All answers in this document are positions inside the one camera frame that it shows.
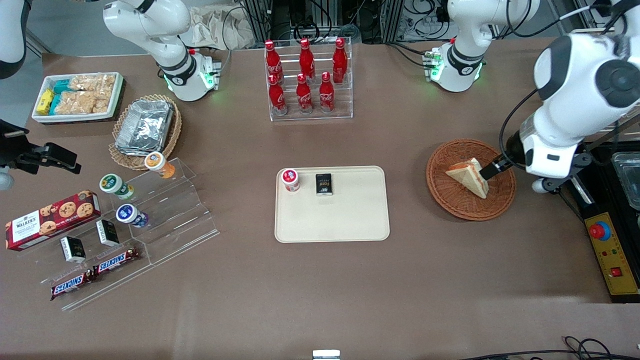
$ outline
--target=clear acrylic rack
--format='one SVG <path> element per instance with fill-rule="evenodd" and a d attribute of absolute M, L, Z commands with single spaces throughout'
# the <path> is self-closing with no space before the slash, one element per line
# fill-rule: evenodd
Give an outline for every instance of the clear acrylic rack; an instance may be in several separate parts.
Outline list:
<path fill-rule="evenodd" d="M 311 96 L 314 104 L 314 111 L 305 115 L 298 109 L 298 96 L 296 87 L 298 86 L 298 74 L 300 73 L 300 45 L 297 40 L 274 40 L 276 51 L 280 55 L 282 62 L 282 72 L 284 73 L 285 102 L 289 111 L 286 115 L 275 115 L 273 105 L 269 100 L 269 71 L 266 61 L 264 64 L 264 80 L 267 84 L 267 104 L 269 104 L 269 117 L 271 121 L 281 120 L 318 120 L 318 119 L 340 119 L 353 117 L 353 50 L 351 38 L 344 38 L 344 50 L 347 52 L 347 72 L 342 84 L 333 84 L 335 90 L 335 108 L 331 113 L 323 113 L 320 110 L 320 75 L 324 71 L 332 74 L 333 78 L 333 52 L 335 50 L 336 37 L 319 38 L 310 46 L 316 61 L 316 81 L 309 84 Z"/>
<path fill-rule="evenodd" d="M 97 194 L 102 210 L 100 219 L 115 224 L 119 245 L 108 247 L 101 244 L 96 219 L 18 254 L 19 258 L 35 263 L 34 269 L 42 279 L 43 298 L 51 296 L 52 286 L 136 247 L 141 256 L 139 259 L 104 272 L 95 282 L 53 300 L 64 311 L 75 310 L 219 233 L 213 215 L 202 204 L 191 182 L 194 173 L 178 158 L 170 163 L 175 167 L 171 179 L 163 179 L 149 171 L 127 181 L 134 187 L 134 195 L 128 200 L 102 192 Z M 145 227 L 136 228 L 116 220 L 115 209 L 125 203 L 134 204 L 147 213 L 149 221 Z M 86 253 L 83 263 L 65 261 L 60 246 L 60 238 L 64 236 L 82 240 Z"/>

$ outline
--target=bread slice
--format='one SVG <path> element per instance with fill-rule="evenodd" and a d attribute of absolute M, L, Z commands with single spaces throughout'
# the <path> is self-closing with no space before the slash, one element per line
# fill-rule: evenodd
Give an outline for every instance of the bread slice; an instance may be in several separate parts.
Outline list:
<path fill-rule="evenodd" d="M 486 199 L 486 194 L 489 192 L 489 184 L 480 175 L 480 170 L 482 170 L 482 165 L 476 158 L 472 158 L 471 160 L 451 165 L 445 173 L 464 185 L 472 193 Z"/>

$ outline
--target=red bottle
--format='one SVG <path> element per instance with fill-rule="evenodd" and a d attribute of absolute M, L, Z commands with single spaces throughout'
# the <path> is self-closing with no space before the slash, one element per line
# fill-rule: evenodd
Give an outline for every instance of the red bottle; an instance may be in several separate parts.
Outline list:
<path fill-rule="evenodd" d="M 274 115 L 282 116 L 289 110 L 284 102 L 284 91 L 278 85 L 278 78 L 275 75 L 269 75 L 269 99 L 273 105 Z"/>
<path fill-rule="evenodd" d="M 264 42 L 264 48 L 267 49 L 267 70 L 269 75 L 275 75 L 278 79 L 278 84 L 284 82 L 284 74 L 282 74 L 282 62 L 280 62 L 280 55 L 276 52 L 276 47 L 273 45 L 273 41 L 267 40 Z"/>
<path fill-rule="evenodd" d="M 300 48 L 300 72 L 305 75 L 307 83 L 312 84 L 316 80 L 316 64 L 309 49 L 309 39 L 302 38 Z"/>
<path fill-rule="evenodd" d="M 298 106 L 302 114 L 311 114 L 314 110 L 314 106 L 311 103 L 311 89 L 307 84 L 307 77 L 304 74 L 298 74 L 298 88 L 296 89 L 298 94 Z"/>
<path fill-rule="evenodd" d="M 335 104 L 335 94 L 333 84 L 331 84 L 331 74 L 328 71 L 322 73 L 322 84 L 320 84 L 320 109 L 323 113 L 333 111 Z"/>
<path fill-rule="evenodd" d="M 347 52 L 344 50 L 344 39 L 338 38 L 335 41 L 335 51 L 333 52 L 333 82 L 342 84 L 344 75 L 347 73 Z"/>

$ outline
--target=small black box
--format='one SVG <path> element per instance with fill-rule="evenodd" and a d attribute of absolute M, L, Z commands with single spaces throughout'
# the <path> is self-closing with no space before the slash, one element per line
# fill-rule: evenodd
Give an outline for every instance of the small black box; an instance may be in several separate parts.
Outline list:
<path fill-rule="evenodd" d="M 98 227 L 98 236 L 100 242 L 107 246 L 116 246 L 120 242 L 118 241 L 118 233 L 116 232 L 116 225 L 108 220 L 98 220 L 95 225 Z"/>
<path fill-rule="evenodd" d="M 333 195 L 331 190 L 331 174 L 316 174 L 316 195 Z"/>
<path fill-rule="evenodd" d="M 70 263 L 82 263 L 86 259 L 84 247 L 80 239 L 66 236 L 60 239 L 60 245 L 62 245 L 62 253 L 64 253 L 66 261 Z"/>

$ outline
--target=brown table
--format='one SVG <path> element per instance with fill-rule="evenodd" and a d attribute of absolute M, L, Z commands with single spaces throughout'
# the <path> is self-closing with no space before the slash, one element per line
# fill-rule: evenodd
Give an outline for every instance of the brown table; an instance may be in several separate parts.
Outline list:
<path fill-rule="evenodd" d="M 517 172 L 511 209 L 481 223 L 450 216 L 425 184 L 438 144 L 469 137 L 497 146 L 500 125 L 533 88 L 532 66 L 549 42 L 494 42 L 482 77 L 461 94 L 425 83 L 422 70 L 389 47 L 361 45 L 354 119 L 322 125 L 272 124 L 262 51 L 234 53 L 220 91 L 179 102 L 184 125 L 174 152 L 198 174 L 200 198 L 221 234 L 72 313 L 48 301 L 30 264 L 0 252 L 0 353 L 306 359 L 313 349 L 338 348 L 344 359 L 454 359 L 563 348 L 561 336 L 573 334 L 637 356 L 640 306 L 607 304 L 583 225 L 559 198 L 533 193 L 533 176 Z M 149 56 L 44 60 L 46 74 L 119 71 L 128 82 L 125 104 L 171 95 Z M 507 134 L 539 105 L 525 104 Z M 45 127 L 31 120 L 32 142 L 78 152 L 83 171 L 12 172 L 17 184 L 0 193 L 0 218 L 97 189 L 106 172 L 137 175 L 109 157 L 112 126 Z M 343 165 L 384 169 L 389 238 L 278 243 L 278 170 Z"/>

